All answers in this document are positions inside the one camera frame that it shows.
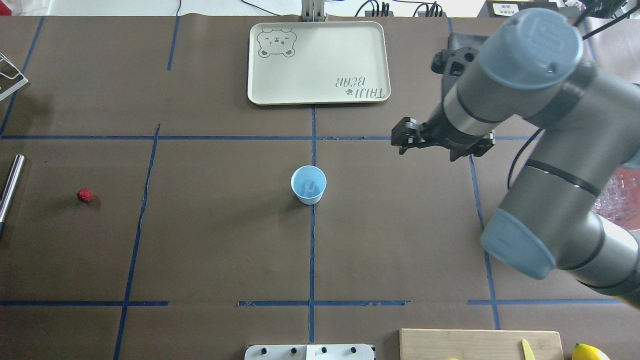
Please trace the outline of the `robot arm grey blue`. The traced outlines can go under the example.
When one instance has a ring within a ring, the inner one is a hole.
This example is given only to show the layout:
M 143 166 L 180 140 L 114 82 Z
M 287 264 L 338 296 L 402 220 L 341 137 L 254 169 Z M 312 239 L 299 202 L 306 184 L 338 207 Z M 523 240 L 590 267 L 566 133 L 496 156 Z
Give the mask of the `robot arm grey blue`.
M 535 280 L 555 269 L 639 307 L 639 237 L 592 212 L 619 168 L 639 167 L 639 86 L 583 57 L 583 38 L 556 11 L 505 20 L 480 48 L 442 52 L 442 100 L 419 123 L 404 117 L 391 145 L 441 146 L 450 161 L 483 155 L 511 116 L 542 130 L 481 235 L 487 253 Z

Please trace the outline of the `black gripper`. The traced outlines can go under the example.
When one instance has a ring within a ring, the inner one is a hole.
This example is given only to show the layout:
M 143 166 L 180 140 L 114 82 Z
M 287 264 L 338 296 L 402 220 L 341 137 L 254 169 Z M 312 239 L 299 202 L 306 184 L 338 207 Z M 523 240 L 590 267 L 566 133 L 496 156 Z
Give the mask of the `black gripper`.
M 440 146 L 449 150 L 451 162 L 461 157 L 482 157 L 496 144 L 494 131 L 477 136 L 458 130 L 446 116 L 443 104 L 435 108 L 422 126 L 412 117 L 402 117 L 391 130 L 390 142 L 398 148 L 399 155 L 414 148 Z

